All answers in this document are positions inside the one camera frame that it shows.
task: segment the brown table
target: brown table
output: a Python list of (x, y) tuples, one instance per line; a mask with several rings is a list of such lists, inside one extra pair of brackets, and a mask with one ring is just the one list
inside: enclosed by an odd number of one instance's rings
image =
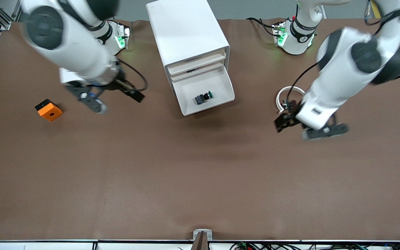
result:
[[(322, 21), (301, 56), (275, 48), (250, 21), (219, 23), (236, 98), (188, 117), (149, 22), (134, 22), (119, 55), (149, 79), (146, 99), (107, 92), (105, 115), (66, 92), (18, 24), (3, 32), (0, 239), (184, 239), (210, 228), (216, 239), (400, 240), (400, 80), (351, 98), (338, 112), (351, 127), (344, 136), (302, 141), (299, 126), (273, 126), (277, 91), (315, 61), (331, 31), (367, 30), (363, 21)], [(45, 98), (65, 108), (54, 122), (34, 109)]]

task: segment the robotic arm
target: robotic arm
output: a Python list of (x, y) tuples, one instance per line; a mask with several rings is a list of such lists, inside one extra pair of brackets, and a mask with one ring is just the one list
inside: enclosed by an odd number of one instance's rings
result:
[(311, 46), (314, 32), (322, 20), (320, 5), (344, 5), (351, 0), (295, 0), (297, 11), (293, 20), (276, 25), (273, 28), (274, 42), (278, 47), (292, 55), (300, 55)]
[(345, 27), (331, 33), (317, 53), (319, 77), (297, 109), (286, 100), (290, 114), (276, 119), (278, 132), (302, 123), (307, 140), (346, 133), (346, 125), (327, 125), (338, 108), (368, 84), (400, 77), (400, 0), (376, 3), (383, 16), (378, 32), (371, 35)]
[[(65, 12), (61, 7), (67, 1), (24, 0), (24, 38), (39, 54), (60, 66), (60, 81), (78, 101), (93, 112), (103, 114), (106, 105), (99, 99), (104, 90), (120, 90), (141, 102), (141, 90), (126, 84), (125, 72), (119, 60), (111, 55), (107, 46), (98, 42), (87, 26)], [(85, 23), (96, 24), (87, 14)]]

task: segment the yellow strip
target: yellow strip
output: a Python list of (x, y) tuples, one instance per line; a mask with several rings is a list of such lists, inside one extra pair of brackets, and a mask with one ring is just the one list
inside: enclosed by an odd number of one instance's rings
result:
[(379, 9), (374, 1), (371, 1), (371, 9), (373, 9), (374, 17), (381, 18), (381, 14), (379, 13)]

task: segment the brown tabletop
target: brown tabletop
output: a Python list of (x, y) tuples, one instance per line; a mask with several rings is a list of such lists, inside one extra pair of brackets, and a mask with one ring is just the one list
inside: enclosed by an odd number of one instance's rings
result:
[[(146, 99), (106, 92), (105, 115), (62, 87), (19, 24), (3, 32), (0, 239), (184, 239), (210, 228), (216, 239), (400, 240), (400, 79), (340, 108), (346, 135), (303, 141), (300, 126), (273, 126), (276, 93), (313, 64), (325, 36), (345, 25), (368, 30), (363, 21), (322, 21), (300, 56), (275, 48), (254, 22), (219, 23), (235, 101), (188, 117), (149, 22), (134, 22), (119, 55), (149, 79)], [(54, 122), (35, 111), (46, 98), (65, 108)]]

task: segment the small object in drawer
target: small object in drawer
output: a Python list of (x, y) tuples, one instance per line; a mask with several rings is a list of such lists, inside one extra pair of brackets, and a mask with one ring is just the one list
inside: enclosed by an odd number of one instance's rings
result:
[(211, 91), (208, 91), (206, 94), (204, 95), (197, 95), (195, 97), (195, 101), (197, 102), (198, 105), (203, 104), (206, 102), (206, 100), (212, 99), (213, 95), (211, 93)]

